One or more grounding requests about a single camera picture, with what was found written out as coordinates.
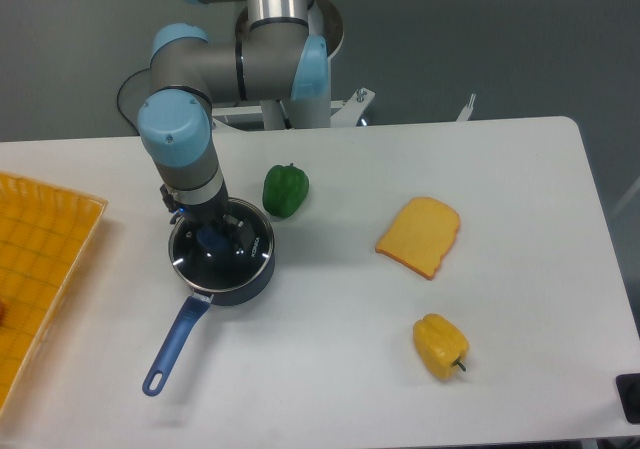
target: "toy bread slice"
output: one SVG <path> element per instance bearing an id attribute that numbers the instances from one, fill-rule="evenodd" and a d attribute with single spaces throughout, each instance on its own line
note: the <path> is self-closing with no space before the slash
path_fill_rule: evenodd
<path id="1" fill-rule="evenodd" d="M 378 241 L 376 252 L 433 279 L 459 227 L 460 216 L 449 206 L 430 197 L 416 197 L 396 216 Z"/>

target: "yellow bell pepper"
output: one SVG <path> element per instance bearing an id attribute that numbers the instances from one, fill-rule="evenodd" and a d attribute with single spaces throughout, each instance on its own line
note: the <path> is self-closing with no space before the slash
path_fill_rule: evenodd
<path id="1" fill-rule="evenodd" d="M 462 360 L 469 341 L 460 330 L 439 314 L 427 314 L 413 325 L 413 342 L 427 369 L 441 380 L 449 379 Z"/>

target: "saucepan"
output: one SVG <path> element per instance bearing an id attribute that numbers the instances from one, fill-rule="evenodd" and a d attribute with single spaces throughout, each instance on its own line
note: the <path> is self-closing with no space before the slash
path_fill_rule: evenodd
<path id="1" fill-rule="evenodd" d="M 167 337 L 142 384 L 147 396 L 164 388 L 194 325 L 211 307 L 235 306 L 260 294 L 275 267 L 271 224 L 252 204 L 229 199 L 229 215 L 253 227 L 248 250 L 233 247 L 225 238 L 211 235 L 184 218 L 178 219 L 169 237 L 169 259 L 192 290 L 178 312 Z"/>

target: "yellow plastic tray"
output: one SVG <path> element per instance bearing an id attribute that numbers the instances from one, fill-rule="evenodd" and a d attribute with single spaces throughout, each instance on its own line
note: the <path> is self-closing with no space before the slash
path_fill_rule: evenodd
<path id="1" fill-rule="evenodd" d="M 0 413 L 107 201 L 0 172 Z"/>

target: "green bell pepper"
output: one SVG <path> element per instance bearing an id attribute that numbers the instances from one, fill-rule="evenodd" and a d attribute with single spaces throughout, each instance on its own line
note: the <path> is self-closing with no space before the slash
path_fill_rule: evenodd
<path id="1" fill-rule="evenodd" d="M 309 193 L 309 178 L 293 164 L 273 166 L 264 178 L 262 205 L 283 219 L 298 210 Z"/>

